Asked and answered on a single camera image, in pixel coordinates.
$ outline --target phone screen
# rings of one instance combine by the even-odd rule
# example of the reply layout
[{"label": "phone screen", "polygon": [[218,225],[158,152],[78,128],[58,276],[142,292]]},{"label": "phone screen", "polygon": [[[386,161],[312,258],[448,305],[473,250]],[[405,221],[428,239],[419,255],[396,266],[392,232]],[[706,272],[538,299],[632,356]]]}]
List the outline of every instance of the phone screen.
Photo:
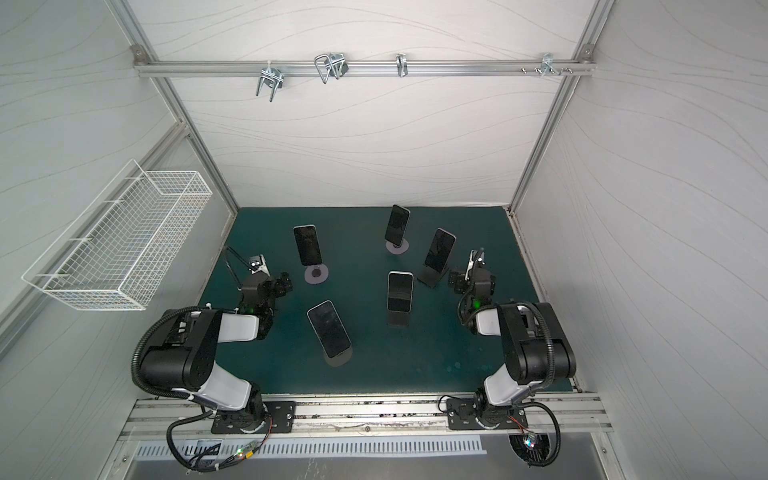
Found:
[{"label": "phone screen", "polygon": [[435,237],[432,238],[432,245],[429,246],[429,253],[424,264],[436,272],[442,272],[448,263],[448,257],[451,255],[453,244],[456,237],[446,232],[442,228],[437,229]]},{"label": "phone screen", "polygon": [[315,334],[329,358],[343,353],[352,346],[333,302],[326,300],[312,308],[306,315],[310,318],[312,328],[315,329]]},{"label": "phone screen", "polygon": [[413,274],[389,272],[386,308],[391,312],[410,312],[413,298]]},{"label": "phone screen", "polygon": [[392,213],[389,214],[389,223],[386,226],[384,240],[395,247],[402,245],[402,238],[406,235],[406,225],[411,212],[399,205],[392,205]]},{"label": "phone screen", "polygon": [[302,265],[311,266],[323,263],[323,257],[320,256],[320,245],[317,243],[317,230],[314,225],[294,227],[293,236],[296,238],[296,248],[299,249]]}]

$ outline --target phone stand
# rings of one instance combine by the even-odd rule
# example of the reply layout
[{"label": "phone stand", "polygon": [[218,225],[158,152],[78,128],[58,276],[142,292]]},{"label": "phone stand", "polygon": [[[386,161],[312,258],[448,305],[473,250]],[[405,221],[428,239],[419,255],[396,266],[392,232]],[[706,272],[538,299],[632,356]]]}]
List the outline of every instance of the phone stand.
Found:
[{"label": "phone stand", "polygon": [[308,266],[304,270],[304,280],[309,285],[317,285],[318,283],[328,280],[328,267],[321,263],[320,265]]},{"label": "phone stand", "polygon": [[326,363],[332,367],[342,366],[352,358],[352,347],[350,346],[348,349],[344,350],[333,358],[330,358],[326,354],[326,350],[323,349],[323,358],[326,360]]},{"label": "phone stand", "polygon": [[407,312],[393,312],[387,310],[387,324],[391,326],[408,326],[411,323],[411,314]]},{"label": "phone stand", "polygon": [[448,272],[448,265],[442,269],[442,272],[438,272],[437,270],[433,270],[426,265],[422,265],[422,271],[419,273],[419,275],[416,276],[416,279],[419,282],[424,283],[429,288],[435,288],[437,284],[440,283],[440,279],[443,278],[446,272]]},{"label": "phone stand", "polygon": [[408,240],[406,240],[405,238],[402,239],[402,243],[400,244],[399,247],[395,247],[395,244],[392,242],[387,242],[386,249],[389,250],[389,252],[392,255],[400,255],[402,253],[405,253],[406,250],[408,250]]}]

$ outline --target white wall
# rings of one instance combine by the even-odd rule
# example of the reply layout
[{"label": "white wall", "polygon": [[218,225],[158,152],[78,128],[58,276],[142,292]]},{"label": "white wall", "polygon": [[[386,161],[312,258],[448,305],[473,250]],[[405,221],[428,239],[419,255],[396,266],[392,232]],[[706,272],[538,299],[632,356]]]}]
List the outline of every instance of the white wall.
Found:
[{"label": "white wall", "polygon": [[[2,3],[0,45],[2,311],[61,228],[174,119],[101,0]],[[187,141],[161,167],[203,171]],[[47,304],[0,361],[0,478],[96,477],[143,395],[135,343],[164,310],[197,301],[229,220],[214,194],[145,312]]]},{"label": "white wall", "polygon": [[[594,0],[130,0],[162,60],[570,58]],[[559,79],[174,80],[243,207],[509,202]]]},{"label": "white wall", "polygon": [[618,0],[518,212],[630,478],[768,472],[768,4]]}]

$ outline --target green table surface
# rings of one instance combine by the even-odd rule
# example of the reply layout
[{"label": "green table surface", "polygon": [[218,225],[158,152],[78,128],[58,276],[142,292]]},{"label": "green table surface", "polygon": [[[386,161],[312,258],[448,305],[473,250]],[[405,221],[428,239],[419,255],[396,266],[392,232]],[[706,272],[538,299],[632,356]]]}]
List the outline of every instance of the green table surface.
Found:
[{"label": "green table surface", "polygon": [[[263,254],[270,273],[287,271],[293,292],[277,300],[274,325],[264,340],[221,343],[217,363],[266,393],[370,393],[472,391],[504,362],[498,337],[472,335],[456,318],[459,295],[447,275],[435,289],[415,281],[410,325],[387,325],[390,270],[417,275],[435,229],[457,237],[449,260],[464,270],[469,251],[485,248],[487,268],[497,276],[494,300],[536,301],[515,236],[500,207],[411,207],[406,231],[410,247],[395,256],[385,248],[390,209],[243,208],[227,245],[243,257]],[[293,227],[317,226],[329,278],[304,281]],[[235,266],[242,278],[247,269]],[[234,308],[240,293],[220,259],[203,293],[203,303]],[[306,311],[332,300],[352,340],[353,357],[332,368]],[[570,390],[568,381],[554,389]]]}]

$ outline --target wire basket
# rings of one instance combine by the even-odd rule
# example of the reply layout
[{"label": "wire basket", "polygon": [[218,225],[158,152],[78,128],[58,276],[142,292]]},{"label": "wire basket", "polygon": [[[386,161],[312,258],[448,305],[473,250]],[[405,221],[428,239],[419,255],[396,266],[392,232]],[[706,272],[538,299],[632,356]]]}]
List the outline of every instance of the wire basket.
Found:
[{"label": "wire basket", "polygon": [[[100,194],[111,186],[117,196],[97,197],[22,275],[26,283],[77,310],[146,309],[211,191],[196,171],[129,167],[137,173],[121,172]],[[94,205],[101,212],[84,224]]]}]

